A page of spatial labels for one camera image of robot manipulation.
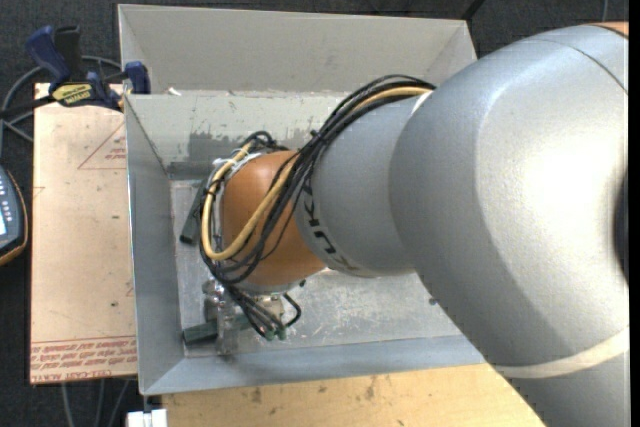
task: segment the clamp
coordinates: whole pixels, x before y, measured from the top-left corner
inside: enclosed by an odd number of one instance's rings
[[[100,75],[90,71],[82,77],[79,41],[79,27],[62,27],[54,32],[50,25],[38,29],[27,40],[25,46],[29,55],[53,75],[49,86],[50,100],[65,107],[94,105],[121,110],[122,96],[103,82]],[[128,80],[123,94],[151,92],[147,69],[140,61],[127,63],[122,73],[109,78]]]

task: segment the orange object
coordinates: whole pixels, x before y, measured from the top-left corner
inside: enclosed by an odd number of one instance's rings
[[[222,238],[225,245],[237,237],[267,194],[280,166],[294,153],[279,151],[263,155],[249,161],[229,179],[222,197]],[[274,248],[284,228],[285,231],[277,248],[258,264],[255,271],[246,279],[246,283],[260,288],[282,287],[297,283],[325,267],[324,263],[307,248],[295,220],[291,219],[285,228],[291,209],[292,205],[287,205],[275,229],[269,235],[265,254]],[[248,249],[258,241],[264,222],[264,219],[260,220],[249,238],[247,247],[240,252],[237,260],[242,259],[248,253]]]
[[[594,25],[611,29],[612,31],[619,32],[627,38],[629,37],[629,22],[601,22]]]

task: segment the gray robot arm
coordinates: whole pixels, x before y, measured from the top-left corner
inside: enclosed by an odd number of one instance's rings
[[[301,239],[341,272],[417,272],[548,425],[630,425],[627,70],[626,36],[573,27],[373,110],[307,175]]]

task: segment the black device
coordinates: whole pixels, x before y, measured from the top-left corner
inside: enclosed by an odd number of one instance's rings
[[[0,266],[27,245],[26,207],[15,180],[0,165]]]

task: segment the cardboard sheet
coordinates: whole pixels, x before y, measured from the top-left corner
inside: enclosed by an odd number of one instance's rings
[[[33,384],[136,374],[124,135],[115,111],[35,112]]]

